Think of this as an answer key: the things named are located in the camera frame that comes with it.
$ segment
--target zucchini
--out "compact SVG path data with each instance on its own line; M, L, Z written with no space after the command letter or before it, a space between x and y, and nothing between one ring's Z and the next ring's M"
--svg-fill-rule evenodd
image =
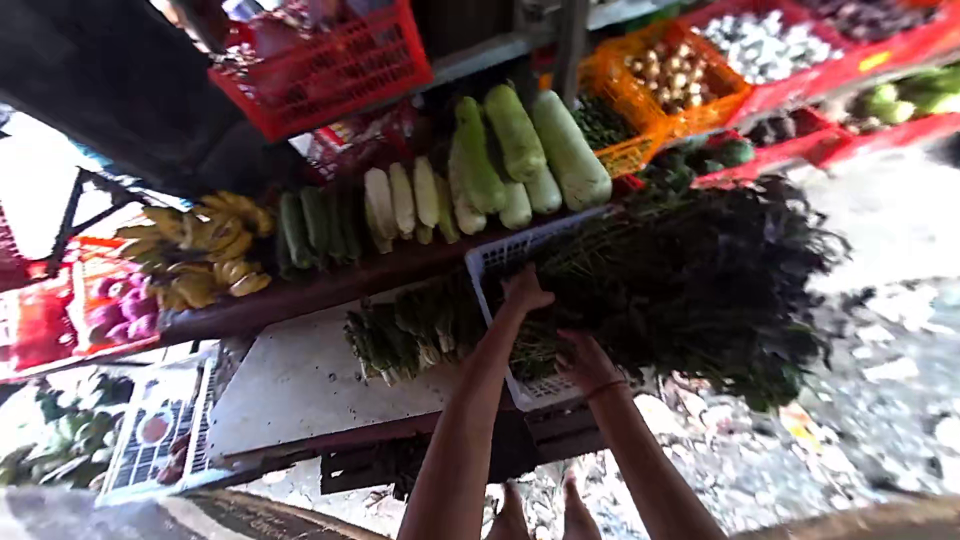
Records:
M326 265L326 250L330 234L324 215L324 197L319 187L309 185L300 190L300 205L303 206L303 221L306 223L306 236L317 255L317 266Z
M527 188L530 208L536 213L553 213L564 203L557 181L548 167L543 167L535 180L523 186Z
M344 233L341 227L340 205L337 201L336 184L329 185L321 194L324 200L324 215L326 216L326 230L330 241L326 253L333 257L337 264L343 264L347 256L347 246L344 243Z
M433 168L426 156L414 160L414 197L417 200L417 217L430 229L437 226L437 183L433 180Z
M437 182L437 225L440 226L440 232L444 234L447 244L452 244L460 239L460 231L457 225L453 223L453 204L450 200L450 186L443 177L434 175Z
M394 205L394 218L400 237L409 240L413 237L417 226L417 213L414 210L414 194L410 188L410 179L403 165L390 165L390 188L393 195L391 202Z
M500 223L504 227L515 231L530 225L533 211L530 210L530 199L527 198L527 189L520 182L507 182L507 206L500 211Z
M303 221L303 206L300 197L293 192L287 191L280 196L280 224L290 248L290 260L297 268L309 268L314 263L314 257L307 247L309 240Z
M360 240L357 238L356 220L353 219L356 210L356 199L353 196L353 184L343 186L343 196L340 207L340 234L344 239L344 248L347 258L357 260L363 255Z
M487 227L487 216L474 209L463 190L463 177L467 164L464 151L456 138L450 144L450 160L447 169L450 173L450 196L453 198L453 212L457 217L457 226L464 234L475 234Z
M564 202L571 210L596 207L610 200L613 192L610 173L593 155L570 111L553 90L541 92L537 97L534 127Z
M496 213L507 204L507 191L487 154L487 133L476 100L465 97L456 109L454 140L464 150L467 165L462 188L470 205L482 213Z
M377 233L381 238L393 240L397 231L387 173L377 168L367 171L364 175L364 187L364 199L370 203Z
M495 86L487 92L483 108L500 141L507 174L517 182L536 180L540 170L546 167L546 155L514 89L507 85Z

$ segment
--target white plastic crate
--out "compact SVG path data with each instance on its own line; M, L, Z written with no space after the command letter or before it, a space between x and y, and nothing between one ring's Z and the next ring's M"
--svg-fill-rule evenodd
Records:
M610 205L585 210L576 215L558 219L533 229L520 231L468 251L464 260L467 263L470 281L473 283L473 291L477 295L477 301L480 303L480 310L487 321L487 326L493 321L493 317L480 283L488 271L500 270L505 266L523 261L529 257L531 250L536 249L556 234L576 229L584 220L611 210ZM514 398L516 408L523 411L555 405L572 400L580 395L580 390L564 376L552 375L540 380L520 382L514 379L514 374L509 369L507 370L507 388L510 389L510 395Z

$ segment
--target herb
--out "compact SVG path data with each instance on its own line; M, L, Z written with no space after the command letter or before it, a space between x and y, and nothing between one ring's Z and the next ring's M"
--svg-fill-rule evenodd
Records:
M829 355L807 278L849 247L785 179L759 183L655 185L538 249L540 284L557 301L521 329L515 376L552 373L556 328L579 328L635 377L653 366L706 378L758 410L792 401L805 366Z

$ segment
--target bare foot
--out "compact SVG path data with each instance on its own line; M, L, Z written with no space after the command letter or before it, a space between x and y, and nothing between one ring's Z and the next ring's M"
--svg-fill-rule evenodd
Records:
M513 482L503 483L503 509L493 519L487 540L530 540L523 502Z
M568 469L564 475L564 540L602 540L600 529L577 492L577 478Z

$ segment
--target white cutting board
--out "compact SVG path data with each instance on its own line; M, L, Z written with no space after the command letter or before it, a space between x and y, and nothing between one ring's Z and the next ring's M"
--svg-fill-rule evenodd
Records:
M404 286L372 297L386 302ZM210 411L211 456L278 444L442 410L457 366L434 366L393 387L358 380L360 363L344 339L350 302L267 327Z

